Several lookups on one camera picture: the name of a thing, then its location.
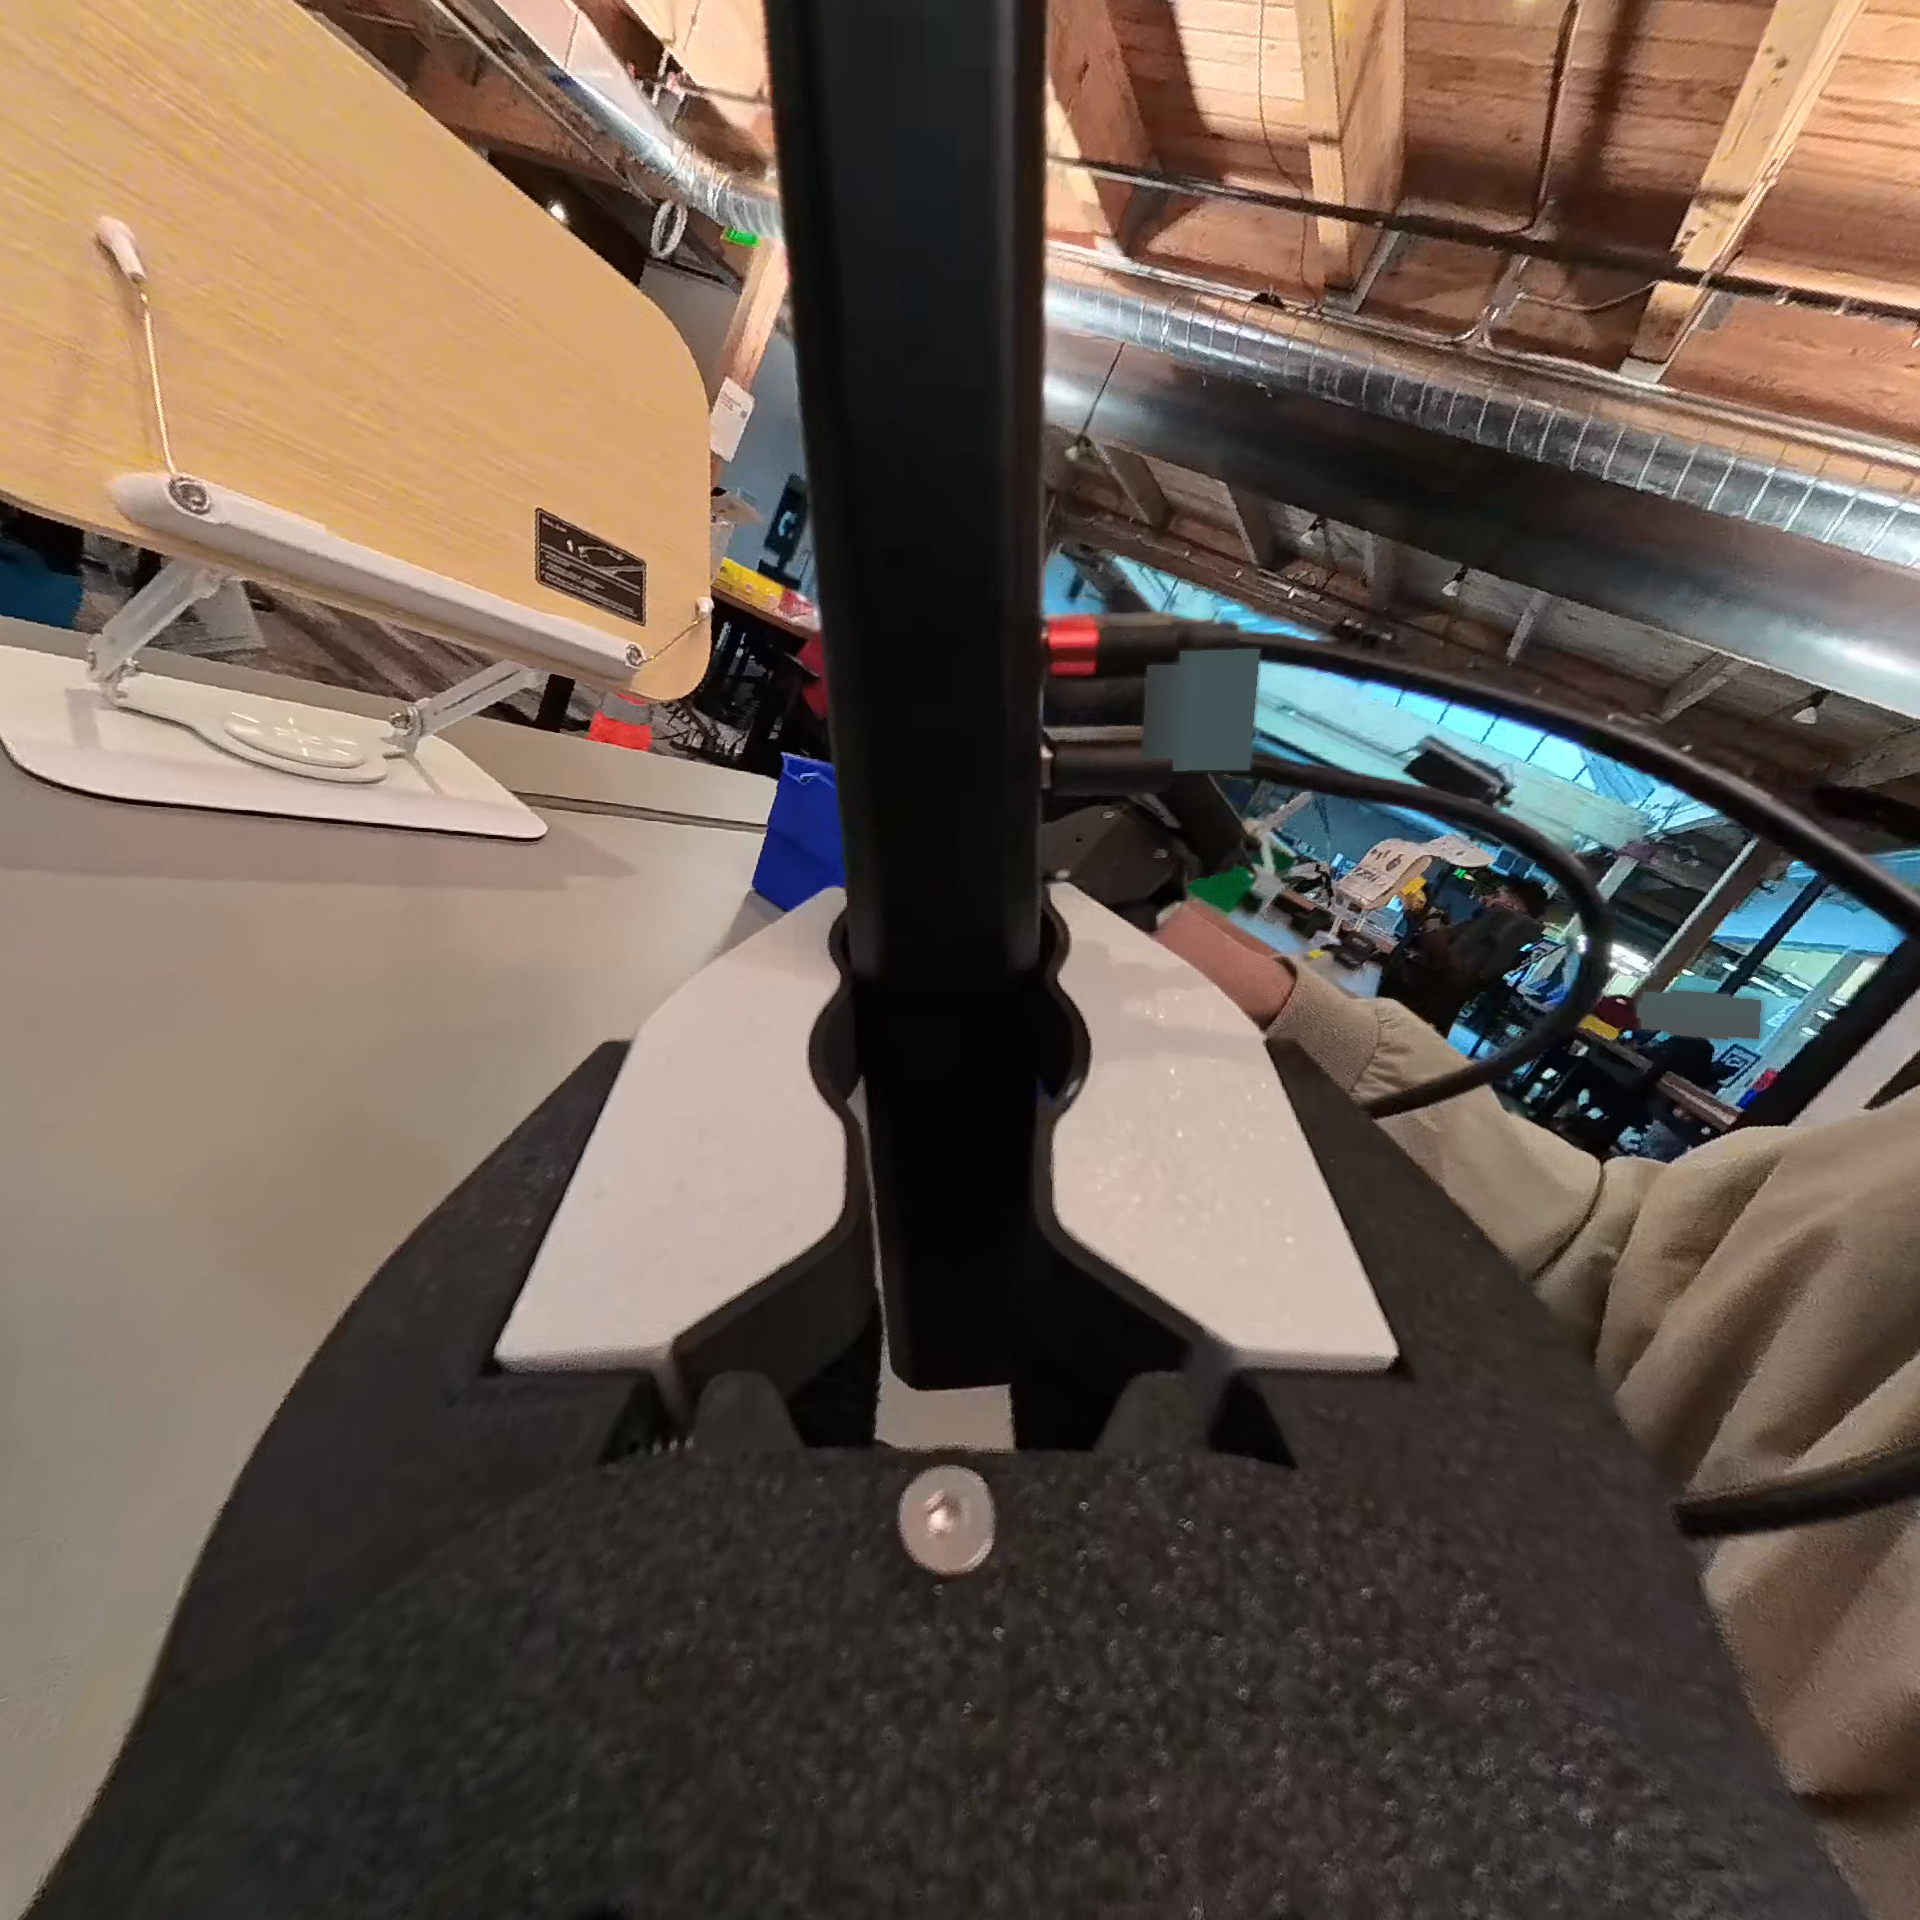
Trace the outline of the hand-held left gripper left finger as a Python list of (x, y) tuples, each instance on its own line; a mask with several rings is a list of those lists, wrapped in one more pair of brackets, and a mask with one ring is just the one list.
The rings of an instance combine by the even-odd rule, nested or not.
[(505, 1374), (667, 1374), (841, 1223), (848, 1127), (809, 1045), (841, 887), (717, 954), (640, 1024), (495, 1340)]

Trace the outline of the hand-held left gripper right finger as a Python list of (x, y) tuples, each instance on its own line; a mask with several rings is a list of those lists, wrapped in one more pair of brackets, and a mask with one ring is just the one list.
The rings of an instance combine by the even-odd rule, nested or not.
[(1088, 1054), (1041, 1152), (1066, 1240), (1239, 1366), (1389, 1371), (1398, 1341), (1261, 1030), (1081, 890), (1048, 906)]

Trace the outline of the black usb cable red collar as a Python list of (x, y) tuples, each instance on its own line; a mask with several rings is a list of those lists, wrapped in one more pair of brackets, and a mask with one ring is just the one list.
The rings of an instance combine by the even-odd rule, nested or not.
[(1041, 621), (1039, 643), (1047, 677), (1054, 682), (1125, 678), (1143, 675), (1150, 666), (1169, 666), (1179, 656), (1222, 651), (1259, 651), (1267, 663), (1416, 690), (1566, 735), (1711, 805), (1722, 819), (1798, 858), (1813, 872), (1873, 909), (1901, 934), (1911, 940), (1918, 934), (1915, 892), (1867, 854), (1849, 847), (1823, 823), (1761, 786), (1609, 715), (1574, 711), (1509, 688), (1477, 685), (1445, 667), (1381, 656), (1375, 650), (1341, 640), (1259, 634), (1222, 621), (1168, 614), (1058, 614)]

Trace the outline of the black rectangular usb hub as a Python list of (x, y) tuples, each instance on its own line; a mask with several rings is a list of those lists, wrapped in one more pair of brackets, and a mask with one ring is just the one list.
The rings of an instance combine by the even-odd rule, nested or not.
[(766, 7), (885, 1338), (1013, 1374), (1041, 954), (1041, 5)]

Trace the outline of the blue plastic bin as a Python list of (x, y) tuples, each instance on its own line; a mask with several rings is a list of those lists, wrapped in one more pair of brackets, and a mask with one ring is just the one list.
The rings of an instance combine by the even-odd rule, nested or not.
[(783, 752), (751, 892), (786, 912), (843, 887), (846, 854), (831, 766)]

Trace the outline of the person's right hand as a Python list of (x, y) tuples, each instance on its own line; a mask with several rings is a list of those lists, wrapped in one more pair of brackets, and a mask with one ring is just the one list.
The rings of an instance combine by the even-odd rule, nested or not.
[(1294, 964), (1208, 903), (1173, 906), (1151, 940), (1214, 983), (1257, 1028), (1267, 1030), (1288, 1008), (1298, 984)]

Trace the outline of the wooden book stand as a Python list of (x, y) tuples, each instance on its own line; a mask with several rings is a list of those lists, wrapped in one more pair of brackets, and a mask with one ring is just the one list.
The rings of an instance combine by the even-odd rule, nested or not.
[[(537, 840), (445, 740), (537, 669), (674, 696), (710, 619), (674, 324), (296, 5), (3, 5), (3, 500), (165, 556), (3, 646), (3, 757), (96, 800)], [(461, 644), (393, 720), (137, 656), (242, 586)]]

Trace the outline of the silver spiral air duct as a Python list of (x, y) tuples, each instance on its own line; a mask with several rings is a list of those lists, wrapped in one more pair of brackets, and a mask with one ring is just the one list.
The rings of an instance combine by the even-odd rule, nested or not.
[[(697, 141), (662, 118), (619, 51), (582, 5), (552, 5), (552, 28), (537, 5), (501, 5), (512, 31), (542, 47), (526, 52), (537, 70), (571, 86), (579, 106), (624, 136), (637, 162), (661, 183), (678, 183), (725, 224), (760, 237), (783, 237), (778, 195), (769, 175), (730, 173)], [(1173, 429), (1175, 400), (1144, 400), (1144, 427), (1098, 422), (1098, 407), (1128, 355), (1144, 373), (1192, 375), (1201, 396), (1227, 388), (1261, 400), (1309, 400), (1341, 418), (1367, 415), (1400, 424), (1422, 448), (1446, 440), (1587, 478), (1702, 509), (1722, 518), (1834, 546), (1862, 560), (1915, 571), (1915, 448), (1797, 422), (1702, 391), (1626, 378), (1685, 351), (1704, 318), (1709, 295), (1647, 295), (1632, 365), (1602, 373), (1550, 351), (1506, 350), (1486, 330), (1440, 339), (1392, 320), (1358, 320), (1329, 303), (1275, 303), (1253, 286), (1227, 286), (1128, 259), (1120, 242), (1113, 197), (1121, 187), (1216, 192), (1233, 181), (1187, 181), (1158, 173), (1137, 122), (1135, 91), (1125, 70), (1111, 5), (1039, 5), (1048, 8), (1041, 74), (1048, 165), (1066, 172), (1065, 192), (1081, 210), (1063, 232), (1097, 247), (1056, 247), (1043, 291), (1047, 407), (1065, 424), (1094, 438), (1135, 444), (1144, 427)], [(1699, 270), (1711, 291), (1736, 298), (1734, 252), (1767, 192), (1818, 114), (1816, 101), (1832, 66), (1849, 56), (1861, 5), (1782, 5), (1768, 20), (1751, 74), (1696, 183), (1686, 219), (1675, 231), (1672, 271)], [(1088, 132), (1120, 132), (1115, 160), (1086, 144)], [(1091, 373), (1107, 378), (1098, 397), (1065, 397), (1071, 355), (1090, 350)]]

